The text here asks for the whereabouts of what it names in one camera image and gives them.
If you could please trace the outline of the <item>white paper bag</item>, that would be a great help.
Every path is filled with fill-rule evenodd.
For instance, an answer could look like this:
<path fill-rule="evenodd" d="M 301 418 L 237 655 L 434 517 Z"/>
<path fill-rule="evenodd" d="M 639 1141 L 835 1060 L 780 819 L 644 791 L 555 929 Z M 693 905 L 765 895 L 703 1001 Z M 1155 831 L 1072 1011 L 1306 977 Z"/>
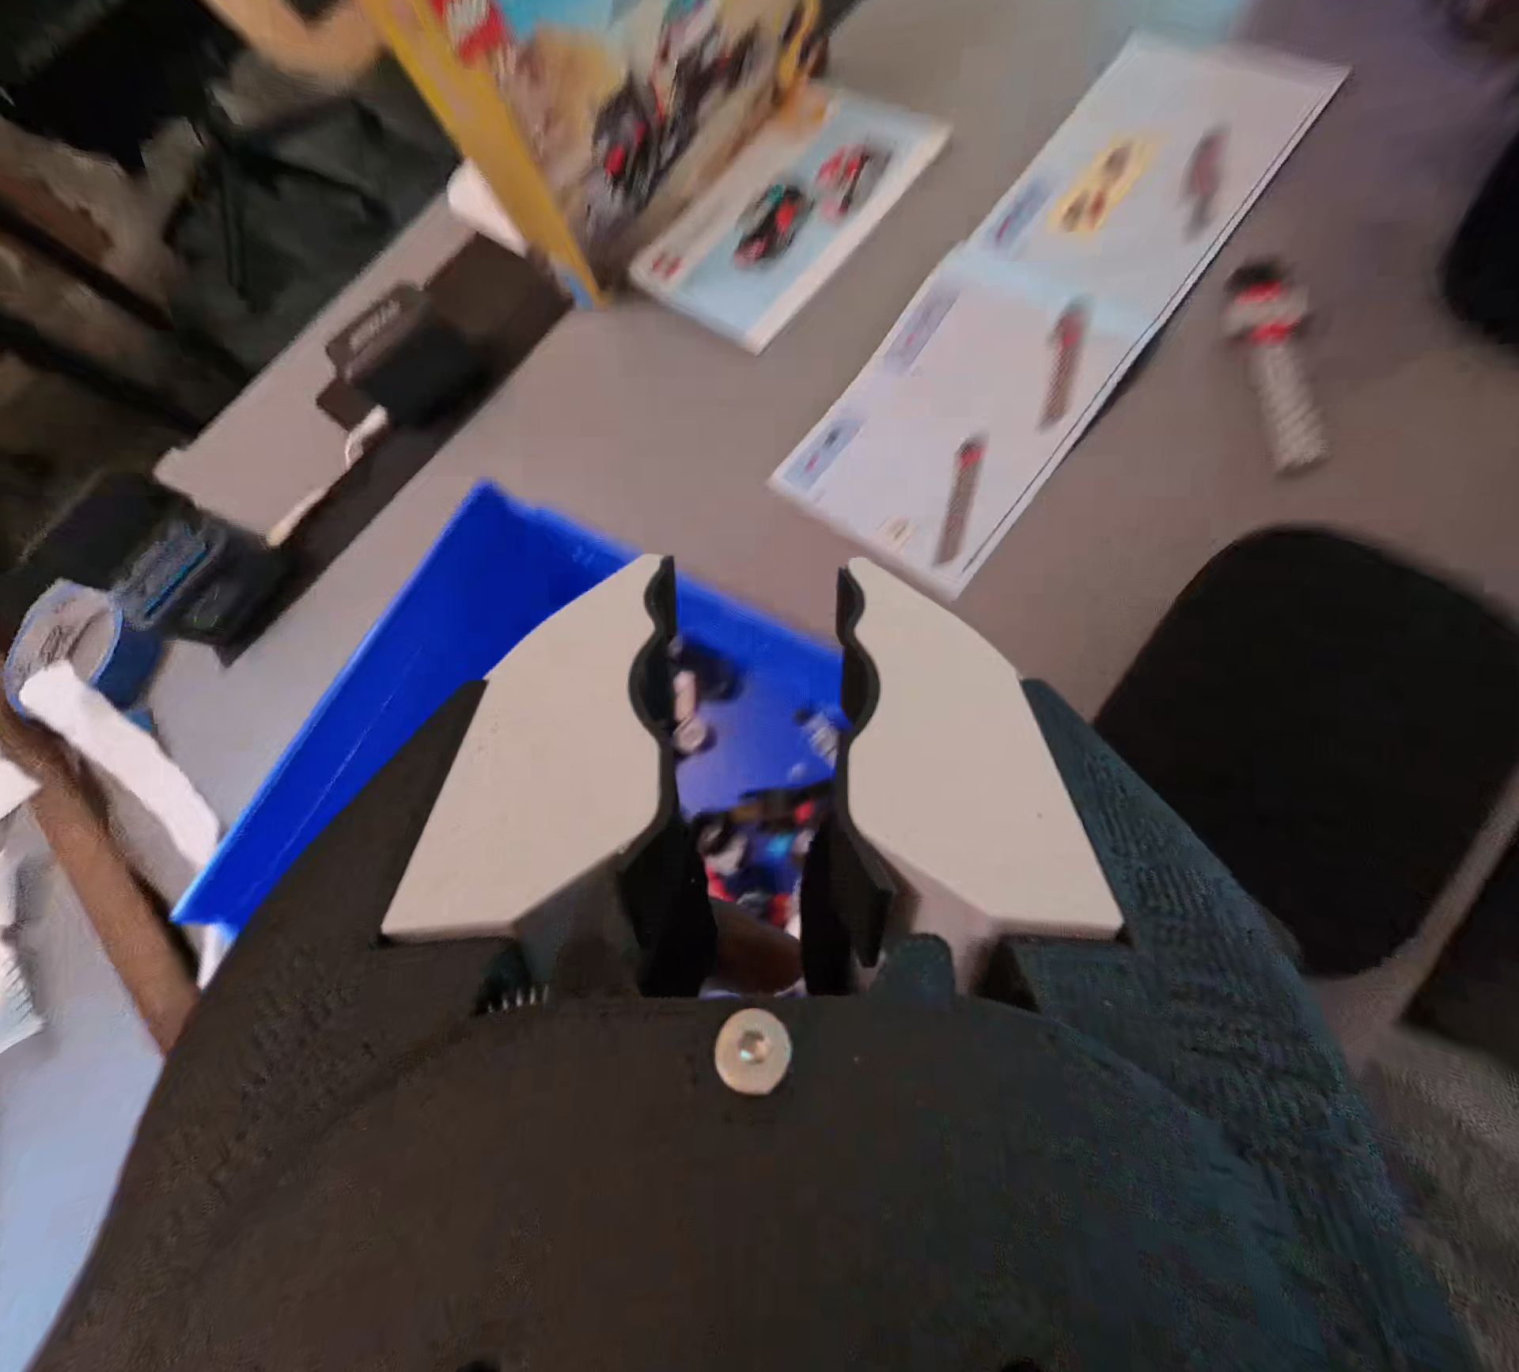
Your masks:
<path fill-rule="evenodd" d="M 29 717 L 131 794 L 197 870 L 217 855 L 222 826 L 210 803 L 162 749 L 69 663 L 34 673 L 22 687 Z"/>

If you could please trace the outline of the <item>black hard case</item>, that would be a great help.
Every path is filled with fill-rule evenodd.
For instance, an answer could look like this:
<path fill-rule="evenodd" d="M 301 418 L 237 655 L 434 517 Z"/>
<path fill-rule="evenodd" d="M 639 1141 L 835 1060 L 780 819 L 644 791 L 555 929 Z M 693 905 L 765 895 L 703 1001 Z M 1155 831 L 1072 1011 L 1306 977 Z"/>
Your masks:
<path fill-rule="evenodd" d="M 136 633 L 231 660 L 276 618 L 294 554 L 150 478 L 105 476 L 56 530 L 61 576 L 108 594 Z"/>

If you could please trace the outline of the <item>blue tape roll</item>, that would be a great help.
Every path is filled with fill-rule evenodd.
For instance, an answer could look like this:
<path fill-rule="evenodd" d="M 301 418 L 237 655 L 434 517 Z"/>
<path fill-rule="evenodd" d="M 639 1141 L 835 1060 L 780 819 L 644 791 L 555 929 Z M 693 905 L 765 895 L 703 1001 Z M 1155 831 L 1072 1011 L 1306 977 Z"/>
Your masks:
<path fill-rule="evenodd" d="M 126 623 L 111 596 L 58 581 L 32 603 L 10 641 L 4 685 L 14 712 L 27 717 L 27 682 L 66 663 L 121 713 L 133 715 L 147 708 L 162 660 L 163 641 Z"/>

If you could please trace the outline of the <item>red and grey lego assembly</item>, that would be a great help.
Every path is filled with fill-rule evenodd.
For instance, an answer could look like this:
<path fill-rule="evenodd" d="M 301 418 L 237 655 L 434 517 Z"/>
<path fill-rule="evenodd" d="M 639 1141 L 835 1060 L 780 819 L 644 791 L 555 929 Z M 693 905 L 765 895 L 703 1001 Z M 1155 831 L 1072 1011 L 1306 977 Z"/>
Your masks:
<path fill-rule="evenodd" d="M 1242 357 L 1281 476 L 1319 468 L 1328 434 L 1301 357 L 1311 318 L 1306 286 L 1279 260 L 1244 263 L 1225 285 L 1224 335 Z"/>

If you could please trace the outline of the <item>blue plastic bin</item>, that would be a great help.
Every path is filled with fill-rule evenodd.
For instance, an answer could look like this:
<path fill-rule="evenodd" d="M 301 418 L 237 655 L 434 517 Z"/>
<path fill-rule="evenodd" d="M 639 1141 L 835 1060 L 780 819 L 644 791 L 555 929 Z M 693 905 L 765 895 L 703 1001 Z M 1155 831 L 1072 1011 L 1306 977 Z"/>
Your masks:
<path fill-rule="evenodd" d="M 231 934 L 207 996 L 254 969 L 263 932 L 276 952 L 315 961 L 320 981 L 340 949 L 447 944 L 387 942 L 382 922 L 484 678 L 641 555 L 493 485 L 469 492 L 180 902 L 184 924 Z M 674 574 L 674 639 L 770 668 L 842 715 L 835 648 Z"/>

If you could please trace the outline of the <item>closed lego instruction booklet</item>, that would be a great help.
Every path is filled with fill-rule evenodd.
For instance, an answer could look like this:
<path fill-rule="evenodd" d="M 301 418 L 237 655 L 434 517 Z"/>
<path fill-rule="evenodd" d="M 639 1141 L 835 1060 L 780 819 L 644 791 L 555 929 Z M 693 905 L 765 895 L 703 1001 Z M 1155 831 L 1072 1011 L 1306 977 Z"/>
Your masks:
<path fill-rule="evenodd" d="M 750 355 L 841 271 L 945 152 L 950 123 L 805 88 L 629 270 L 630 286 Z"/>

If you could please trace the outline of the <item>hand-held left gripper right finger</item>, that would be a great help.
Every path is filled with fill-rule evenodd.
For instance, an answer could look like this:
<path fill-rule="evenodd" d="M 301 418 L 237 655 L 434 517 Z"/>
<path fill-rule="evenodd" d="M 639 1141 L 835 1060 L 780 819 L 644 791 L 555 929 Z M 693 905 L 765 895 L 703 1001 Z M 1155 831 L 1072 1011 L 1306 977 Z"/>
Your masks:
<path fill-rule="evenodd" d="M 1004 947 L 1113 949 L 1126 917 L 1015 666 L 928 594 L 837 581 L 839 740 L 802 875 L 802 982 L 846 996 L 909 940 L 978 991 Z"/>

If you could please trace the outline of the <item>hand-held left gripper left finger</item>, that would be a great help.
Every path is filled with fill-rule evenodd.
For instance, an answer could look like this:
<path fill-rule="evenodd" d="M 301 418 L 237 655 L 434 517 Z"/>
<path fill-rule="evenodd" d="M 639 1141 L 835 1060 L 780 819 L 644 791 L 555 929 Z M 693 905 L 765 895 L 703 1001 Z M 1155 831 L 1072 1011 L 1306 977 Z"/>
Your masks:
<path fill-rule="evenodd" d="M 541 988 L 604 956 L 647 998 L 699 994 L 718 929 L 678 794 L 674 623 L 674 560 L 646 554 L 489 671 L 387 942 L 503 940 Z"/>

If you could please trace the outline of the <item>open lego instruction booklet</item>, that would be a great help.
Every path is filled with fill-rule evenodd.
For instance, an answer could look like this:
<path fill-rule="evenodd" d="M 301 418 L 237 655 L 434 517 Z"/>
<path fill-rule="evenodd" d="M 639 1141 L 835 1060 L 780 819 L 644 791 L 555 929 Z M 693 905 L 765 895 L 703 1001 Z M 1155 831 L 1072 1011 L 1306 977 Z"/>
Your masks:
<path fill-rule="evenodd" d="M 770 490 L 958 597 L 1351 76 L 1133 36 Z"/>

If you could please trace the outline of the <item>black power adapter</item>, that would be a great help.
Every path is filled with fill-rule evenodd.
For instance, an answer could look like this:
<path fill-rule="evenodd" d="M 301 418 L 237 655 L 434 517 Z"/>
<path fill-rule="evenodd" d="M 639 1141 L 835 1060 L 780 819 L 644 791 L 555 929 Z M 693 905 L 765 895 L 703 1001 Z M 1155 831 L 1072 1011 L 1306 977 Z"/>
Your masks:
<path fill-rule="evenodd" d="M 434 424 L 478 397 L 491 376 L 484 349 L 414 283 L 390 286 L 326 342 L 333 377 L 316 407 L 355 429 L 382 409 L 390 424 Z"/>

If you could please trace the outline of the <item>yellow and blue lego box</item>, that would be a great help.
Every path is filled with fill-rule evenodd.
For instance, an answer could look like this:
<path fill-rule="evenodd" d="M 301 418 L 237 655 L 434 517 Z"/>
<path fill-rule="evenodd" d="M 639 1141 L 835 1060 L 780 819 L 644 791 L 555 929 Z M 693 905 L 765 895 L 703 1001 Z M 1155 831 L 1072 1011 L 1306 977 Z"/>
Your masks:
<path fill-rule="evenodd" d="M 357 0 L 580 308 L 827 49 L 822 0 Z"/>

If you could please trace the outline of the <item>pile of lego bricks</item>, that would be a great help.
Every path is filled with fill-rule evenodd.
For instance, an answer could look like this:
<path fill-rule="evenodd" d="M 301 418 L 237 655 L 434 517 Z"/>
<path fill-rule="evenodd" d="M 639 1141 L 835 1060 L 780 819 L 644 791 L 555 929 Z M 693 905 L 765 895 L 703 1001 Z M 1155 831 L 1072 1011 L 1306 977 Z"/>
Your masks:
<path fill-rule="evenodd" d="M 830 798 L 844 717 L 770 668 L 676 638 L 678 793 L 709 897 L 800 937 L 802 877 Z"/>

